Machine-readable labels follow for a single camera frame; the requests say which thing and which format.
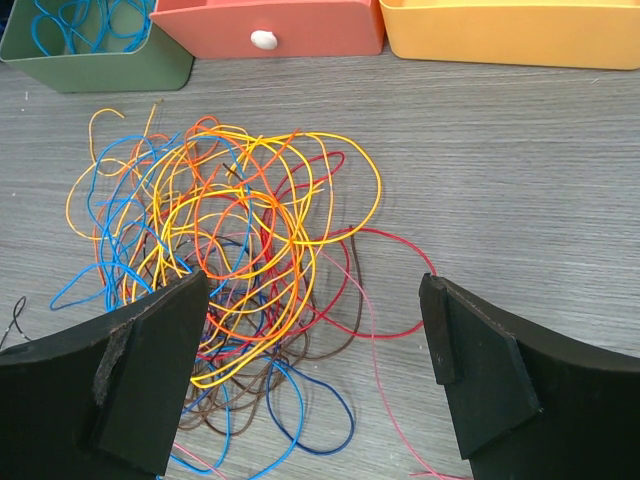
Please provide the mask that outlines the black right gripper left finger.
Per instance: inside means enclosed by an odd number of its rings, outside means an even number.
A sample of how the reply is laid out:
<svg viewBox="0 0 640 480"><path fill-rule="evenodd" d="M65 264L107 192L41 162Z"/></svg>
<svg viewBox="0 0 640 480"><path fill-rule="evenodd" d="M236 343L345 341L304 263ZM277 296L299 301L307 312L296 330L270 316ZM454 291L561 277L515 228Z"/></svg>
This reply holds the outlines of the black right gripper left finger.
<svg viewBox="0 0 640 480"><path fill-rule="evenodd" d="M203 332L208 283L142 299L1 354L5 479L166 472Z"/></svg>

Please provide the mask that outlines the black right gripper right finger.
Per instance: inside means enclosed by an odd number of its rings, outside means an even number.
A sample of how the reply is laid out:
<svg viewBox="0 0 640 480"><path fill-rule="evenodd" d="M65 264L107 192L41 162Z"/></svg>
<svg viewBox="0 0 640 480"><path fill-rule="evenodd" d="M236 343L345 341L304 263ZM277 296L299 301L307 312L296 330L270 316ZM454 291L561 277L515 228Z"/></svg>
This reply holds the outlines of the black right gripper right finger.
<svg viewBox="0 0 640 480"><path fill-rule="evenodd" d="M419 288L438 384L477 479L635 479L639 361L502 310L454 282Z"/></svg>

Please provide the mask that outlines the green plastic bin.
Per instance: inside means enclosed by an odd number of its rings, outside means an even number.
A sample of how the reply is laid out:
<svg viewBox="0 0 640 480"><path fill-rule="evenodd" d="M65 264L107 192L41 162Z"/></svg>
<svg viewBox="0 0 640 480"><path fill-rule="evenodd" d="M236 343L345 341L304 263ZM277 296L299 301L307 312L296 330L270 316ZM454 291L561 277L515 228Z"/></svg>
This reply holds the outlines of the green plastic bin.
<svg viewBox="0 0 640 480"><path fill-rule="evenodd" d="M168 91L193 56L154 24L157 1L15 1L1 61L59 93Z"/></svg>

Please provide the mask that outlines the yellow plastic bin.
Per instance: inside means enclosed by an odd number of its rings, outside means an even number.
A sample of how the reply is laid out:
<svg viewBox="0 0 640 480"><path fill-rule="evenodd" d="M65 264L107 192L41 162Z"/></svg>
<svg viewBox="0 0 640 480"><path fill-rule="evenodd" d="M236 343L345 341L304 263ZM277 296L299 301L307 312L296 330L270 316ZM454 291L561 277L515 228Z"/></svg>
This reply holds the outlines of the yellow plastic bin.
<svg viewBox="0 0 640 480"><path fill-rule="evenodd" d="M383 1L405 59L636 70L636 1Z"/></svg>

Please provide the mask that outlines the red plastic bin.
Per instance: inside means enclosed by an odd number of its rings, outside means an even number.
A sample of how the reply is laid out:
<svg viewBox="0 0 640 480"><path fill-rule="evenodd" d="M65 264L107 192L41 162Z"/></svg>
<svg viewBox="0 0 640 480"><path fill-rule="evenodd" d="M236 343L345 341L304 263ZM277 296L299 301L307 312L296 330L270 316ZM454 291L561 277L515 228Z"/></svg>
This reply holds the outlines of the red plastic bin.
<svg viewBox="0 0 640 480"><path fill-rule="evenodd" d="M158 1L151 18L198 59L377 55L376 1Z"/></svg>

